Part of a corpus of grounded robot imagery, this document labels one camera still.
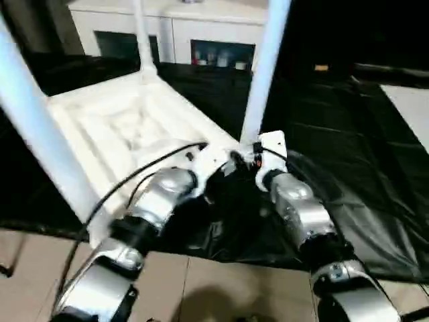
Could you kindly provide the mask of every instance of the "black tarp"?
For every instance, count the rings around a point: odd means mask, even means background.
[[[135,70],[132,64],[100,58],[75,58],[69,61],[70,68],[51,58],[38,56],[35,60],[33,72],[50,95]],[[251,80],[248,74],[172,64],[160,65],[159,72],[238,138]],[[325,202],[372,273],[428,282],[429,156],[380,87],[349,78],[302,81],[277,75],[263,130],[277,129],[285,132],[292,171]],[[269,204],[255,189],[251,174],[243,170],[213,180],[214,205],[199,199],[181,207],[160,250],[219,261],[304,268],[289,246],[278,216],[270,211],[260,213],[259,208],[269,208]],[[31,207],[17,211],[11,205],[10,211],[2,213],[2,225],[74,235],[78,229],[75,218],[64,220],[73,216],[69,210],[61,214],[61,221],[53,220],[59,216],[56,209],[61,208],[44,198],[34,200],[46,211],[26,215]]]

